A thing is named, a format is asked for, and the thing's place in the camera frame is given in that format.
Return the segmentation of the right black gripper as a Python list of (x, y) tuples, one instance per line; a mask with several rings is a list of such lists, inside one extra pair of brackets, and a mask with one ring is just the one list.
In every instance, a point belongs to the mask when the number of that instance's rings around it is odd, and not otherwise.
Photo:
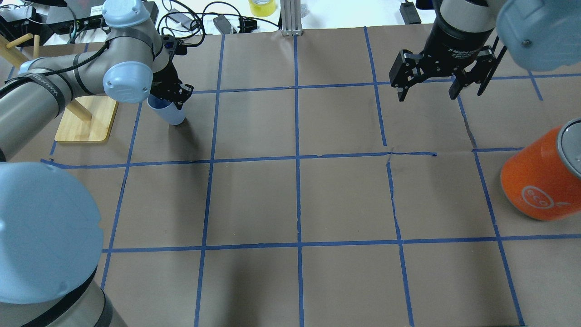
[(398, 100), (403, 102), (413, 85), (434, 77), (454, 76), (448, 90), (450, 99), (469, 85), (479, 84), (477, 96), (481, 96), (507, 52), (503, 46), (498, 56), (495, 48), (486, 46), (492, 31), (466, 32), (448, 24), (437, 16), (423, 51), (413, 54), (400, 50), (389, 71), (391, 87), (397, 89)]

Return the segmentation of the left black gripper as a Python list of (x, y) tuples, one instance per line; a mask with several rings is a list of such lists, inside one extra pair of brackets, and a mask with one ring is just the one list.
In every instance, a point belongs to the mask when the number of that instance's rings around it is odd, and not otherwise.
[(187, 54), (187, 50), (182, 44), (182, 41), (163, 41), (152, 66), (154, 73), (151, 94), (159, 99), (175, 98), (178, 110), (182, 110), (183, 104), (190, 99), (195, 90), (193, 85), (184, 84), (179, 79), (172, 62), (175, 54)]

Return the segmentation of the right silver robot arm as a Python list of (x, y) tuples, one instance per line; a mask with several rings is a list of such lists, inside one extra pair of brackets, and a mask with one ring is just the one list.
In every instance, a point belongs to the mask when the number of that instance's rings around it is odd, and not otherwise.
[(401, 50), (390, 69), (399, 101), (434, 77), (453, 77), (450, 99), (472, 84), (482, 95), (506, 53), (531, 72), (580, 62), (578, 0), (418, 0), (414, 8), (436, 17), (423, 50)]

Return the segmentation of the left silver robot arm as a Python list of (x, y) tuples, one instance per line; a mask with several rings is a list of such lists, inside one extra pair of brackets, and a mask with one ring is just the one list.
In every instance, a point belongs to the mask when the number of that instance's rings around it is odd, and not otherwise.
[[(104, 46), (41, 57), (14, 69), (1, 87), (1, 325), (35, 320), (84, 285), (84, 295), (54, 326), (93, 327), (103, 311), (106, 250), (127, 177), (138, 110), (171, 125), (192, 89), (172, 65), (141, 0), (106, 0)], [(66, 105), (85, 95), (118, 101), (120, 126), (99, 143), (58, 143)]]

